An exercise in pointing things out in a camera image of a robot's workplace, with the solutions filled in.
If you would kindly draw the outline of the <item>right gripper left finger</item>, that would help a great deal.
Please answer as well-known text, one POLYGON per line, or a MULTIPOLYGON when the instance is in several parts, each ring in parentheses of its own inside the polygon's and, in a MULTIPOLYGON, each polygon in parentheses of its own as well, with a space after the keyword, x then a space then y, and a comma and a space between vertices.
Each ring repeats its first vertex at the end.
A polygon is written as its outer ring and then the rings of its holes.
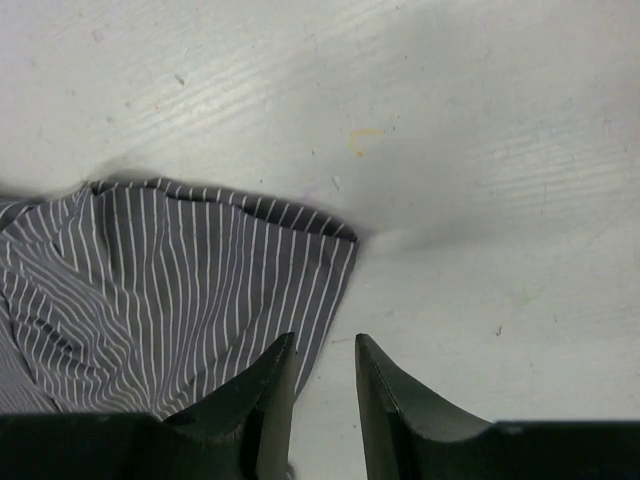
POLYGON ((163 421, 146 413, 1 418, 4 479, 285 479, 295 336, 163 421))

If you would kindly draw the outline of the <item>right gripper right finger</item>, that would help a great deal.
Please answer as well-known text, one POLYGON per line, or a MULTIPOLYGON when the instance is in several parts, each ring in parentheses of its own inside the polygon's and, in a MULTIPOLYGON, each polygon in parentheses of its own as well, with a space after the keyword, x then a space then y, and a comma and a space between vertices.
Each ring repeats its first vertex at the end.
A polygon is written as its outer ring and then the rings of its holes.
POLYGON ((355 338, 370 479, 636 479, 636 421, 489 422, 406 373, 367 334, 355 338))

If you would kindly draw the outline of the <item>grey striped underwear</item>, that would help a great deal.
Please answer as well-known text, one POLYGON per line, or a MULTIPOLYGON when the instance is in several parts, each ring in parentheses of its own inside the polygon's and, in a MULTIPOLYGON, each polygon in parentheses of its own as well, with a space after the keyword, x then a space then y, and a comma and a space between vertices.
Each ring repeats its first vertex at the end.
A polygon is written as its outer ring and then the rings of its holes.
POLYGON ((359 241, 309 206, 158 178, 1 201, 1 410, 202 400, 293 333, 316 363, 359 241))

